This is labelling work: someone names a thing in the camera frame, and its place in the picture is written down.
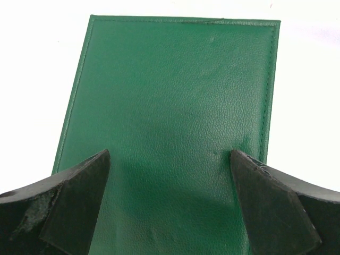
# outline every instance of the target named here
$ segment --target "leather wallet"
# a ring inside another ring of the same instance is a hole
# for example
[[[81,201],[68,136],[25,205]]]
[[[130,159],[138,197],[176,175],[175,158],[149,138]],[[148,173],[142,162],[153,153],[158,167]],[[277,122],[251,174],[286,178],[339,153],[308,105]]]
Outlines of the leather wallet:
[[[90,254],[249,253],[230,153],[266,162],[279,24],[91,16],[53,169],[110,151]]]

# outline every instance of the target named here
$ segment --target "stitching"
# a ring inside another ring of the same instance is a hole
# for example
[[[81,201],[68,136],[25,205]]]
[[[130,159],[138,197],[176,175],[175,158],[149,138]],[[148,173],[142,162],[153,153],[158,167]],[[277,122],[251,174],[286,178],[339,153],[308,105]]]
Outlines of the stitching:
[[[264,160],[264,135],[265,135],[265,127],[266,125],[266,119],[267,119],[267,115],[268,115],[268,111],[267,111],[267,104],[268,104],[268,88],[270,85],[270,73],[272,70],[272,60],[273,60],[273,45],[274,45],[274,31],[275,31],[275,27],[273,27],[272,31],[271,31],[271,42],[270,42],[270,54],[269,54],[269,66],[268,66],[268,77],[267,77],[267,87],[266,87],[266,97],[265,97],[265,106],[264,106],[264,110],[263,110],[263,120],[262,120],[262,132],[261,132],[261,140],[260,140],[260,155],[259,155],[259,159],[260,161]]]
[[[268,78],[267,78],[267,88],[266,88],[266,99],[265,99],[265,109],[264,109],[264,113],[263,113],[263,123],[262,123],[262,132],[261,132],[261,139],[260,139],[260,160],[262,159],[263,156],[263,149],[264,149],[264,129],[265,129],[265,120],[266,120],[266,107],[267,107],[267,101],[268,101],[268,87],[270,84],[270,71],[271,71],[271,59],[272,59],[272,54],[273,54],[273,42],[274,42],[274,30],[276,25],[263,25],[263,24],[241,24],[239,21],[235,21],[235,23],[215,23],[216,21],[223,21],[224,19],[218,19],[218,20],[211,20],[211,21],[182,21],[182,22],[178,22],[178,21],[143,21],[143,20],[108,20],[108,19],[93,19],[91,21],[91,27],[90,27],[90,35],[89,35],[89,39],[87,41],[86,47],[85,47],[85,51],[84,51],[84,57],[83,60],[81,62],[81,66],[80,66],[80,70],[79,70],[79,75],[78,78],[76,80],[76,84],[75,84],[75,89],[74,89],[74,94],[72,95],[72,99],[71,99],[71,104],[70,104],[70,110],[68,110],[68,117],[66,120],[66,124],[65,124],[65,131],[63,132],[63,137],[62,137],[62,143],[61,143],[61,148],[60,151],[58,153],[58,161],[56,164],[56,173],[59,172],[59,165],[60,165],[60,161],[61,161],[61,157],[62,157],[62,153],[64,150],[64,144],[65,144],[65,140],[66,140],[66,135],[67,135],[67,131],[69,129],[69,123],[70,123],[70,119],[71,119],[71,115],[72,115],[72,111],[73,111],[73,105],[75,102],[75,97],[77,95],[78,92],[78,87],[79,87],[79,83],[80,83],[80,78],[81,78],[81,74],[82,74],[82,70],[85,64],[85,60],[86,60],[86,55],[87,55],[87,50],[91,41],[91,37],[92,37],[92,31],[93,31],[93,27],[94,27],[94,22],[95,21],[109,21],[109,22],[143,22],[143,23],[179,23],[179,24],[185,24],[185,23],[190,23],[190,24],[213,24],[213,25],[228,25],[228,26],[257,26],[257,27],[273,27],[272,30],[272,35],[271,35],[271,47],[270,47],[270,56],[269,56],[269,69],[268,69]]]
[[[252,26],[252,27],[274,27],[275,25],[263,25],[263,24],[246,24],[245,21],[244,23],[241,23],[242,21],[228,21],[227,23],[216,23],[219,21],[227,20],[227,19],[214,19],[214,20],[207,20],[207,21],[155,21],[155,20],[108,20],[108,19],[94,19],[93,21],[108,21],[108,22],[136,22],[136,23],[162,23],[162,24],[171,24],[171,23],[177,23],[177,24],[211,24],[211,25],[228,25],[228,26]]]
[[[93,31],[93,27],[94,27],[94,20],[91,21],[90,26],[91,26],[90,27],[90,35],[89,35],[89,39],[88,39],[86,47],[85,47],[84,57],[83,57],[81,64],[80,64],[79,75],[77,75],[78,77],[77,77],[77,80],[75,82],[74,93],[72,94],[72,99],[71,99],[71,104],[70,104],[70,110],[67,111],[68,116],[67,116],[66,123],[65,123],[65,132],[63,132],[61,149],[60,149],[60,152],[59,152],[59,155],[58,155],[58,161],[57,161],[57,165],[56,165],[56,168],[55,168],[56,173],[59,172],[59,165],[60,165],[60,161],[61,161],[63,150],[64,150],[64,144],[65,144],[65,140],[66,140],[67,131],[69,130],[69,123],[70,123],[70,119],[71,119],[71,115],[72,115],[72,111],[73,111],[73,105],[74,105],[74,102],[75,102],[75,97],[76,97],[77,92],[78,92],[78,87],[79,87],[83,67],[85,65],[87,50],[88,50],[88,47],[89,47],[89,44],[90,44],[90,41],[91,41],[92,31]]]

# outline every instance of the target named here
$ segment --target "stitched edge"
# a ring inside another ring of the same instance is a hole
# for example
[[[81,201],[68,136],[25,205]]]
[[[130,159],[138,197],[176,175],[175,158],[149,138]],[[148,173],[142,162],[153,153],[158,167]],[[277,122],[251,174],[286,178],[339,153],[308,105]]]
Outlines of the stitched edge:
[[[275,32],[276,27],[274,26],[272,31],[271,31],[271,42],[270,42],[270,53],[269,53],[269,66],[268,66],[268,77],[267,77],[267,86],[266,86],[266,97],[265,97],[265,105],[263,109],[263,120],[262,120],[262,131],[261,131],[261,139],[260,139],[260,154],[259,154],[259,160],[264,161],[264,153],[265,153],[265,141],[264,141],[264,136],[265,136],[265,129],[267,127],[267,117],[269,113],[268,108],[268,89],[271,84],[271,72],[273,69],[273,45],[274,45],[274,32]]]
[[[136,22],[136,23],[159,23],[159,24],[201,24],[201,25],[224,25],[224,26],[250,26],[250,27],[274,27],[275,25],[264,25],[264,24],[248,24],[246,21],[234,20],[230,21],[227,19],[212,19],[212,20],[193,20],[193,21],[156,21],[156,20],[109,20],[109,19],[94,19],[93,21],[108,21],[108,22]]]
[[[80,83],[81,74],[82,74],[82,71],[83,71],[83,67],[85,65],[87,50],[88,50],[88,47],[89,47],[89,44],[90,44],[90,41],[91,41],[91,37],[92,37],[92,31],[93,31],[93,27],[94,27],[94,22],[95,22],[95,19],[92,19],[92,20],[90,20],[90,23],[89,23],[89,25],[90,25],[89,36],[88,36],[88,39],[87,39],[86,44],[85,44],[84,53],[81,54],[82,55],[82,59],[80,61],[80,68],[77,71],[79,74],[76,76],[74,92],[71,94],[69,109],[66,112],[67,117],[65,119],[65,127],[63,128],[63,133],[62,133],[62,137],[61,137],[60,150],[58,152],[58,158],[57,158],[56,166],[53,169],[53,173],[58,173],[59,172],[59,165],[60,165],[60,161],[61,161],[63,150],[64,150],[64,144],[65,144],[65,140],[66,140],[66,136],[67,136],[67,131],[69,129],[69,123],[70,123],[70,119],[71,119],[71,115],[72,115],[72,111],[73,111],[73,105],[74,105],[75,98],[76,98],[77,92],[78,92],[78,87],[79,87],[79,83]]]

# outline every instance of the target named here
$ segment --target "green leather pouch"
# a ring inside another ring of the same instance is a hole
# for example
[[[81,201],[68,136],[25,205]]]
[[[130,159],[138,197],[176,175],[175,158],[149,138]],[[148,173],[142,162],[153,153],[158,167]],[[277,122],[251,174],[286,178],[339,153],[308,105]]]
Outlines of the green leather pouch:
[[[248,254],[230,152],[266,162],[278,32],[91,16],[53,170],[110,151],[90,254]]]

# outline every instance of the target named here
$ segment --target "white surface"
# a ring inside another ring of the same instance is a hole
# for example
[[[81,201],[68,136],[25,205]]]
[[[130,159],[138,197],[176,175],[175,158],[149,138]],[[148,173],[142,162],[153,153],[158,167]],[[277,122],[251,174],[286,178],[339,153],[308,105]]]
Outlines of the white surface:
[[[88,19],[282,20],[268,164],[340,191],[338,1],[1,1],[0,193],[48,177]]]

